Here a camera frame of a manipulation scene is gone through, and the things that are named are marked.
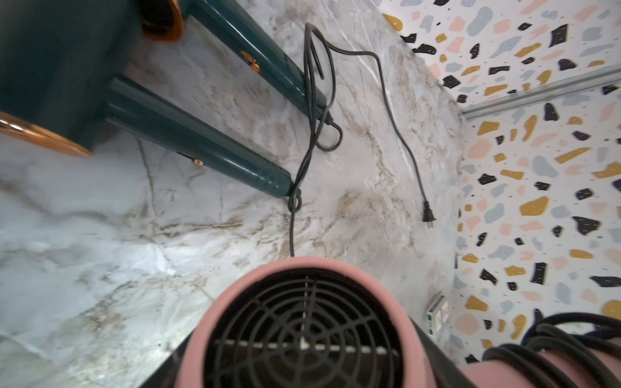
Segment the pink hair dryer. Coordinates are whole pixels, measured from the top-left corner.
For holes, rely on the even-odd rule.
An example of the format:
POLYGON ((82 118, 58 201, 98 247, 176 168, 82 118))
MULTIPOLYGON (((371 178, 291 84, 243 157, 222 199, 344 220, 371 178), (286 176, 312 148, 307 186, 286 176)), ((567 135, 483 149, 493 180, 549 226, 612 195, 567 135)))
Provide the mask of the pink hair dryer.
POLYGON ((537 321, 458 367, 372 276, 292 258, 226 289, 189 338, 175 387, 617 387, 620 322, 537 321))

